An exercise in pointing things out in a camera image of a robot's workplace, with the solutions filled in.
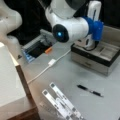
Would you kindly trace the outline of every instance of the cable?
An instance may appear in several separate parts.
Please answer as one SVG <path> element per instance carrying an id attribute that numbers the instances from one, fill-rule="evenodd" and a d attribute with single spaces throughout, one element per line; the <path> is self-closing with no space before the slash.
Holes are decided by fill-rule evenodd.
<path id="1" fill-rule="evenodd" d="M 32 80 L 28 81 L 27 84 L 31 84 L 33 81 L 35 81 L 39 76 L 41 76 L 43 73 L 45 73 L 50 67 L 52 67 L 55 63 L 57 63 L 60 59 L 62 59 L 64 56 L 66 56 L 68 53 L 70 53 L 71 50 L 69 50 L 68 52 L 66 52 L 65 54 L 63 54 L 61 57 L 59 57 L 57 60 L 52 59 L 50 60 L 50 62 L 48 63 L 48 66 L 40 73 L 38 74 L 35 78 L 33 78 Z"/>
<path id="2" fill-rule="evenodd" d="M 46 10 L 46 5 L 42 0 L 38 0 L 38 2 L 41 4 L 44 10 Z"/>

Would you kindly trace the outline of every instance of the table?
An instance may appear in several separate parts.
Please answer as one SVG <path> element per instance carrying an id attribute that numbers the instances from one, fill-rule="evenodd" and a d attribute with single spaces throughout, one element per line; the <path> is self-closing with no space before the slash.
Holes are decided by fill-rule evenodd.
<path id="1" fill-rule="evenodd" d="M 45 69 L 52 58 L 57 59 L 67 52 L 71 44 L 72 43 L 56 43 L 50 54 L 42 54 L 32 63 L 24 66 L 23 69 L 27 81 L 37 76 Z M 53 107 L 42 95 L 44 89 L 47 89 L 53 96 L 55 95 L 49 88 L 51 82 L 54 82 L 61 89 L 87 120 L 119 119 L 120 64 L 117 65 L 109 76 L 104 76 L 73 62 L 70 53 L 66 55 L 29 85 L 35 102 L 39 107 L 39 111 L 41 111 L 40 114 L 45 120 L 56 119 L 55 116 L 45 112 L 39 106 L 40 102 L 43 101 L 52 110 Z M 104 98 L 78 89 L 77 85 L 79 84 L 100 92 L 104 95 Z"/>

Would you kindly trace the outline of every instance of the white table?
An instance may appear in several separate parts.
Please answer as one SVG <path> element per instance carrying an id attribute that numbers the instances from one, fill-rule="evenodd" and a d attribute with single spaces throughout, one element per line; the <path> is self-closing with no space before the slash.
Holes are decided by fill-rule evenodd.
<path id="1" fill-rule="evenodd" d="M 31 80 L 37 76 L 48 66 L 52 58 L 57 59 L 67 52 L 70 45 L 71 43 L 56 43 L 49 55 L 42 54 L 35 61 L 24 66 L 26 79 Z M 30 85 L 37 105 L 44 101 L 52 109 L 42 95 L 44 89 L 48 89 L 54 95 L 49 88 L 51 82 L 61 89 L 87 120 L 118 120 L 120 117 L 120 64 L 107 77 L 73 62 L 69 53 Z M 79 84 L 102 93 L 104 98 L 77 88 Z M 44 111 L 41 116 L 45 120 L 55 119 L 54 116 L 52 118 L 51 115 L 47 115 Z"/>

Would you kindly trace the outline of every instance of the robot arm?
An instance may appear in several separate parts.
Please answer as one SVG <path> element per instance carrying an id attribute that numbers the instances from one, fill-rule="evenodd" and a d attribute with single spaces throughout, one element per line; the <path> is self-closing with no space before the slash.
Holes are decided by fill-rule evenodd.
<path id="1" fill-rule="evenodd" d="M 0 0 L 0 42 L 5 44 L 19 64 L 24 64 L 25 58 L 21 51 L 18 39 L 14 36 L 7 36 L 8 33 L 17 29 L 22 24 L 21 15 L 10 9 Z"/>
<path id="2" fill-rule="evenodd" d="M 103 23 L 98 21 L 101 2 L 89 3 L 87 17 L 73 17 L 85 2 L 86 0 L 52 0 L 49 7 L 45 9 L 56 40 L 63 43 L 81 40 L 81 46 L 86 48 L 93 46 L 95 41 L 101 39 Z"/>

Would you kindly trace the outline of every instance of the pen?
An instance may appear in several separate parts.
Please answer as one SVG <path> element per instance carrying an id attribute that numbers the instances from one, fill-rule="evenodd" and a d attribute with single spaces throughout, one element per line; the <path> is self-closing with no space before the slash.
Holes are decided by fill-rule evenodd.
<path id="1" fill-rule="evenodd" d="M 90 92 L 90 93 L 92 93 L 94 95 L 97 95 L 99 97 L 104 97 L 103 95 L 101 95 L 101 93 L 98 93 L 96 91 L 90 90 L 90 89 L 88 89 L 88 88 L 86 88 L 86 87 L 84 87 L 82 85 L 78 85 L 77 87 L 80 88 L 80 89 L 82 89 L 82 90 L 88 91 L 88 92 Z"/>

